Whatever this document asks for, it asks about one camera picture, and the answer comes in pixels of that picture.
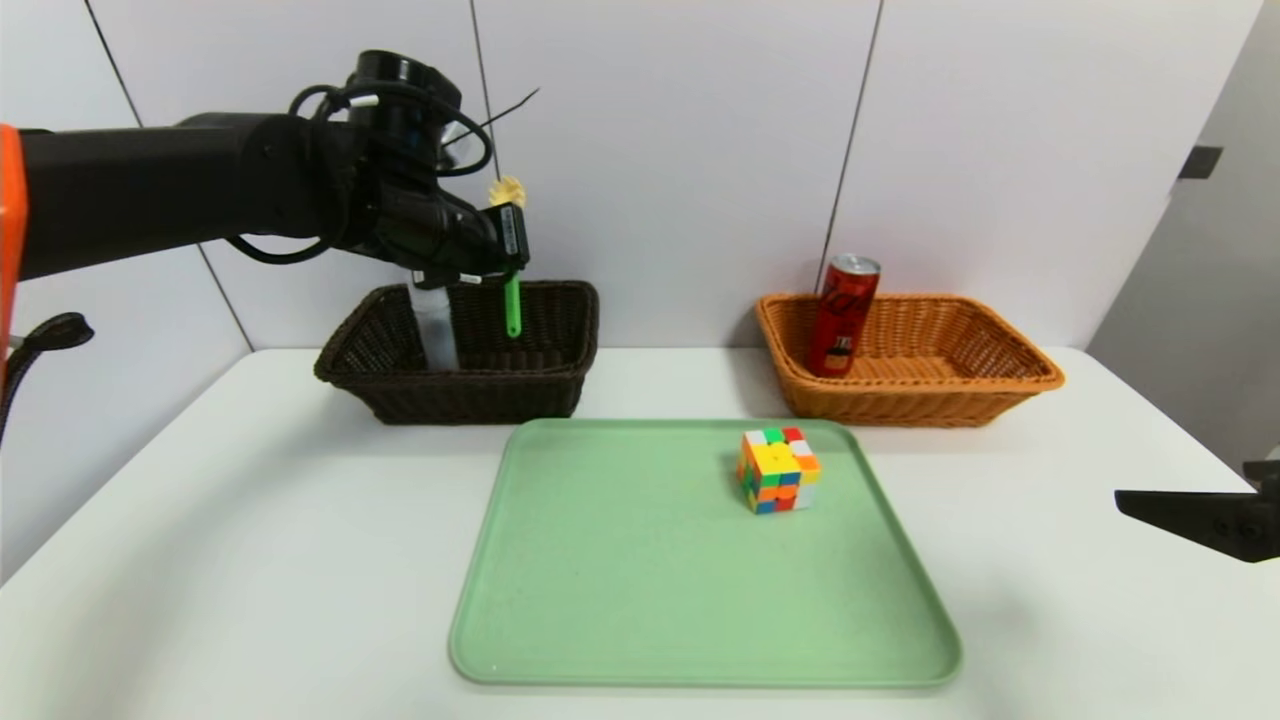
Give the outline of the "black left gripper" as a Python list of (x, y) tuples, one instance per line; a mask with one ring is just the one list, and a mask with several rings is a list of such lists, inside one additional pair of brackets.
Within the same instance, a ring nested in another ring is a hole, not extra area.
[(465, 209), (451, 231), (454, 268), (462, 273), (516, 273), (530, 260), (524, 209), (503, 202)]

